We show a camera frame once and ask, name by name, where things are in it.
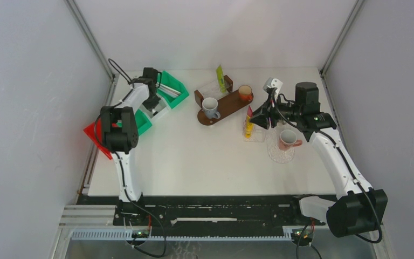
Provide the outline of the pink toothpaste tube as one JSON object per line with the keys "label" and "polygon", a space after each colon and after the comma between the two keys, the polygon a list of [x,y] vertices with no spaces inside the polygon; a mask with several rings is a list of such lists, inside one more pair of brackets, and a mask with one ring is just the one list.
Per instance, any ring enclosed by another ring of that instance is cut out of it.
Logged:
{"label": "pink toothpaste tube", "polygon": [[253,117],[253,111],[252,111],[252,109],[251,109],[251,106],[248,106],[248,107],[247,107],[247,116],[248,116],[249,118]]}

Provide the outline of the yellow toothpaste tube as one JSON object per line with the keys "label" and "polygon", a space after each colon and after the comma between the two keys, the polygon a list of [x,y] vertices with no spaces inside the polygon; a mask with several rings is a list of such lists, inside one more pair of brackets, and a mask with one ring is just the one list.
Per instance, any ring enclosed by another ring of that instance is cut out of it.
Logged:
{"label": "yellow toothpaste tube", "polygon": [[249,139],[253,134],[254,124],[250,122],[250,116],[246,116],[244,125],[244,137]]}

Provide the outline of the pink printed white mug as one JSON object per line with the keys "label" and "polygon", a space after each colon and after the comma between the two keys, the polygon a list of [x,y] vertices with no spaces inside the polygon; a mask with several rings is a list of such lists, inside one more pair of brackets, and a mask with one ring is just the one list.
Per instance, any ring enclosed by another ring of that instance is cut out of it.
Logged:
{"label": "pink printed white mug", "polygon": [[278,148],[287,151],[290,148],[302,145],[302,140],[298,139],[296,133],[290,129],[283,130],[278,137]]}

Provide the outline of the brown ceramic cup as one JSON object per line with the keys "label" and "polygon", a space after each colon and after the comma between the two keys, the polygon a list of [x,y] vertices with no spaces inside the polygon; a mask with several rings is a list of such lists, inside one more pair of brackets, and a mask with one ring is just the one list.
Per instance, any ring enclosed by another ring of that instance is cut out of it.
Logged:
{"label": "brown ceramic cup", "polygon": [[239,99],[243,102],[249,102],[253,100],[252,88],[248,85],[242,85],[238,88]]}

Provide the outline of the grey handled white mug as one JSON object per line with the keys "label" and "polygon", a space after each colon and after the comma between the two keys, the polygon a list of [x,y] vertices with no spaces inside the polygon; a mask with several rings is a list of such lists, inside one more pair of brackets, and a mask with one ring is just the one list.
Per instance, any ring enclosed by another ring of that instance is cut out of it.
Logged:
{"label": "grey handled white mug", "polygon": [[202,111],[208,119],[219,119],[221,117],[218,112],[218,100],[213,97],[205,98],[202,101]]}

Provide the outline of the green toothpaste tube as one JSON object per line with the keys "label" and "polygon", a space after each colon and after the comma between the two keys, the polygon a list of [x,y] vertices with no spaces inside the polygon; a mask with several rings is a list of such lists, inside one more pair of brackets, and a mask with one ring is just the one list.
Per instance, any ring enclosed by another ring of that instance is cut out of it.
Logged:
{"label": "green toothpaste tube", "polygon": [[225,85],[224,74],[223,74],[223,69],[221,65],[218,65],[218,67],[216,68],[216,76],[217,76],[217,82],[218,82],[218,86],[219,86],[221,93],[225,93],[226,85]]}

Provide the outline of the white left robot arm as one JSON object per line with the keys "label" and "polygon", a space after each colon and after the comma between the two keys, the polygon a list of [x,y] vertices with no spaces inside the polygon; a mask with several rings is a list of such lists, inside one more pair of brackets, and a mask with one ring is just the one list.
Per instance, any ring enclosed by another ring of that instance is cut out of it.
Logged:
{"label": "white left robot arm", "polygon": [[157,69],[145,67],[142,76],[128,82],[130,91],[125,97],[113,106],[102,107],[100,112],[102,145],[112,155],[122,202],[137,202],[142,195],[135,163],[135,149],[139,142],[135,114],[141,106],[152,115],[158,113],[161,101],[157,95],[159,74]]}

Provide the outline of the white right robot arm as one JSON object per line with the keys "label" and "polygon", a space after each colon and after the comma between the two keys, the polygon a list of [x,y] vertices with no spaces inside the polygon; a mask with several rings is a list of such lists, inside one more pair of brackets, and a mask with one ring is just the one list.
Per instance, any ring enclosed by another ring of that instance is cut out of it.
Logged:
{"label": "white right robot arm", "polygon": [[297,196],[296,206],[289,211],[291,220],[305,224],[312,217],[325,222],[335,237],[355,235],[370,243],[380,243],[388,203],[385,191],[372,187],[359,172],[334,119],[320,110],[316,83],[297,83],[294,100],[286,99],[280,93],[281,87],[280,80],[268,79],[263,87],[268,97],[253,112],[250,122],[268,130],[283,120],[301,132],[321,158],[336,191],[336,201],[313,194]]}

